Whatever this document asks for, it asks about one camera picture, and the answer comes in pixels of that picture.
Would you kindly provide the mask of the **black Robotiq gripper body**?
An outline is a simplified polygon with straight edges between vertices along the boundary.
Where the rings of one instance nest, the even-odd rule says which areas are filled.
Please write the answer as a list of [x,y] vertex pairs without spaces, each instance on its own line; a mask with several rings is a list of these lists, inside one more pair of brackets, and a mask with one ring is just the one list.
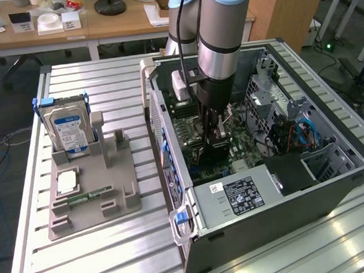
[[223,112],[232,94],[232,79],[224,80],[206,78],[197,86],[197,100],[207,109]]

